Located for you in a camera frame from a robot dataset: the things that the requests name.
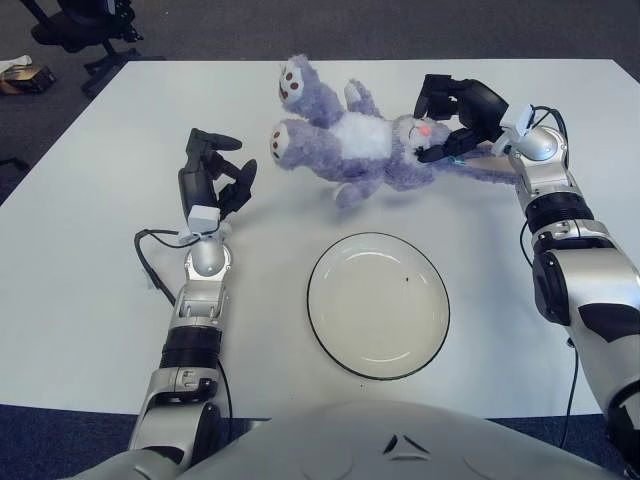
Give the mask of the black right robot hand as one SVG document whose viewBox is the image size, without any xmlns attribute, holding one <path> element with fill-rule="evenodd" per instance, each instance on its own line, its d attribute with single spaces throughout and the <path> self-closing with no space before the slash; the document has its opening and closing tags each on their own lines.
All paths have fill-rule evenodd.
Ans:
<svg viewBox="0 0 640 480">
<path fill-rule="evenodd" d="M 495 142 L 503 133 L 500 121 L 508 107 L 502 97 L 478 80 L 427 74 L 413 117 L 439 121 L 457 116 L 462 128 L 451 133 L 442 145 L 418 149 L 418 161 L 432 163 L 470 152 L 485 141 Z"/>
</svg>

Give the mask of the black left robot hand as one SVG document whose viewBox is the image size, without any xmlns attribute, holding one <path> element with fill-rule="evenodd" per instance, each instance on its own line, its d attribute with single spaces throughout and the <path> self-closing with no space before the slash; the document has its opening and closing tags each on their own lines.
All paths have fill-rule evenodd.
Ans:
<svg viewBox="0 0 640 480">
<path fill-rule="evenodd" d="M 220 154 L 241 148 L 242 142 L 233 137 L 191 129 L 186 145 L 187 161 L 178 172 L 185 217 L 198 205 L 218 208 L 220 219 L 224 220 L 251 199 L 257 161 L 251 159 L 239 168 Z"/>
</svg>

